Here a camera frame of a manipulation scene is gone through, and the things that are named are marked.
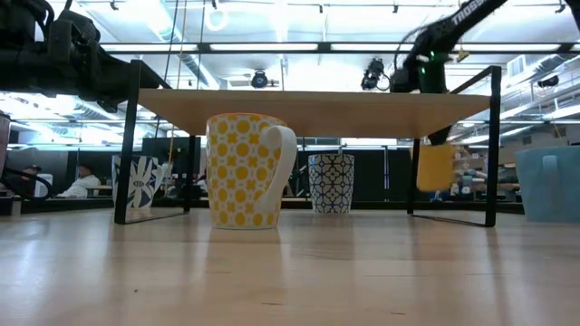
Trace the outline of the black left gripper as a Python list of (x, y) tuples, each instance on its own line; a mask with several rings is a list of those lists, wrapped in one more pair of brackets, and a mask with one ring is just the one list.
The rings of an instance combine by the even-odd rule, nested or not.
[(44, 57), (48, 66), (45, 95), (95, 98), (109, 113), (116, 113), (119, 104), (128, 99), (131, 65), (123, 62), (104, 68), (108, 54), (102, 48), (88, 52), (72, 50), (65, 55), (47, 51)]

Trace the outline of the person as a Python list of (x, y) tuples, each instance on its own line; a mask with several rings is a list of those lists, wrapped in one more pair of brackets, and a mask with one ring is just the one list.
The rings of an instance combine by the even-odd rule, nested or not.
[(101, 181), (94, 175), (93, 168), (87, 164), (78, 167), (79, 175), (69, 188), (58, 194), (60, 198), (86, 198), (88, 189), (97, 187)]
[[(24, 173), (33, 176), (37, 176), (41, 171), (42, 168), (36, 165), (32, 165), (23, 170)], [(19, 181), (21, 182), (22, 191), (29, 196), (33, 196), (35, 192), (36, 181), (29, 177), (20, 177)]]

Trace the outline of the plain yellow mug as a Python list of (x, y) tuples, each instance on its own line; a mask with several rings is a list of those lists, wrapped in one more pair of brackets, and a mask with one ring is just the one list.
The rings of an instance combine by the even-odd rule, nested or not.
[(438, 146), (421, 144), (417, 188), (421, 192), (449, 189), (454, 181), (455, 148), (446, 143)]

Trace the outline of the plain light blue mug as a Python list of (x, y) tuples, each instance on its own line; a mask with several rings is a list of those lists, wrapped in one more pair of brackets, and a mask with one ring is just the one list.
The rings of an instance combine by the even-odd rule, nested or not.
[(525, 149), (515, 159), (528, 221), (580, 223), (580, 146)]

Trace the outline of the white mug with yellow dots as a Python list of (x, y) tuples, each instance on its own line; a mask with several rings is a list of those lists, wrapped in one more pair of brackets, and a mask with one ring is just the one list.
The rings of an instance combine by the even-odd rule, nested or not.
[(277, 227), (296, 160), (294, 131), (271, 116), (228, 113), (208, 119), (206, 136), (213, 226), (233, 230)]

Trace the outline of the navy floral pattern mug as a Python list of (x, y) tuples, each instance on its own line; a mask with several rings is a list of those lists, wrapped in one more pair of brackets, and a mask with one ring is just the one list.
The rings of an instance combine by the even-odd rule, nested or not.
[(147, 209), (162, 183), (163, 168), (157, 158), (132, 156), (128, 185), (127, 208)]

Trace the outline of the black overhead light bar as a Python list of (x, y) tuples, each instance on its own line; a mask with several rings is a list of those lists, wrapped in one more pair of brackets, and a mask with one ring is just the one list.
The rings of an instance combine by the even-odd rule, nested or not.
[[(378, 53), (407, 54), (411, 43), (104, 43), (111, 54), (163, 53)], [(474, 54), (580, 54), (580, 43), (461, 43), (451, 53)]]

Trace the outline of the blue lattice pattern mug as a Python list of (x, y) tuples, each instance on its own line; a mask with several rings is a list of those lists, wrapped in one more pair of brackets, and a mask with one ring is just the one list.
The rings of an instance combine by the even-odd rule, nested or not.
[(309, 193), (317, 214), (349, 214), (353, 200), (354, 156), (341, 153), (308, 157)]

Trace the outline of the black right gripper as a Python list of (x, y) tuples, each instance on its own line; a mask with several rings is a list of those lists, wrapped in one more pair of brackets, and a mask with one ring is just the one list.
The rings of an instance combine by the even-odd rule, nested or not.
[[(446, 93), (445, 67), (451, 60), (447, 53), (429, 52), (428, 54), (410, 53), (391, 77), (391, 91), (395, 93)], [(432, 146), (447, 142), (452, 127), (440, 129), (428, 136)]]

